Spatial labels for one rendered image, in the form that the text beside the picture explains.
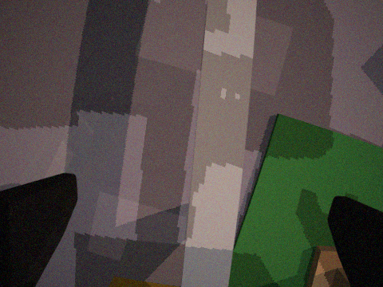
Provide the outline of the yellow rectangular block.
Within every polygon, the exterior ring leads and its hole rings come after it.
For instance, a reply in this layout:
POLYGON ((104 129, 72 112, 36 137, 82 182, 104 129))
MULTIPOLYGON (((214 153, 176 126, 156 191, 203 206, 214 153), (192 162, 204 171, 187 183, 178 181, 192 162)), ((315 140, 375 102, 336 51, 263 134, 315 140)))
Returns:
POLYGON ((150 281, 130 280, 130 278, 113 277, 109 287, 179 287, 165 284, 150 283, 150 281))

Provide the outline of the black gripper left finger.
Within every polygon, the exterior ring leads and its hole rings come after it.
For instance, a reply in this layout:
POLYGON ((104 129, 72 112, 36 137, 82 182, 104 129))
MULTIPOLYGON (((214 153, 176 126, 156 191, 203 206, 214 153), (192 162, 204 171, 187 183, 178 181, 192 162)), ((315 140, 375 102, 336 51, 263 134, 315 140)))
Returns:
POLYGON ((77 177, 60 173, 0 191, 0 287, 35 287, 77 203, 77 177))

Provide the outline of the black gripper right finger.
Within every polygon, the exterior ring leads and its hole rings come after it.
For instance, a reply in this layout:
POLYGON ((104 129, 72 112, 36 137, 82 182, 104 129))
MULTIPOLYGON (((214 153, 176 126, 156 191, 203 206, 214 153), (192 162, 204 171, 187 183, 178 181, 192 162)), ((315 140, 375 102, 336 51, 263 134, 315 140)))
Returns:
POLYGON ((336 195, 328 223, 350 286, 383 287, 382 211, 336 195))

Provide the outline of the green putting mat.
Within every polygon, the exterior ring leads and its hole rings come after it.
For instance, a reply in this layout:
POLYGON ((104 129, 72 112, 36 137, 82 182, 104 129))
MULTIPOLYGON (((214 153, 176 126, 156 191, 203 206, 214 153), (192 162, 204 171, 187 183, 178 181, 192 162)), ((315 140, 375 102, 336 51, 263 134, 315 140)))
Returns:
POLYGON ((277 114, 231 259, 229 287, 306 287, 335 246, 336 195, 383 213, 383 147, 277 114))

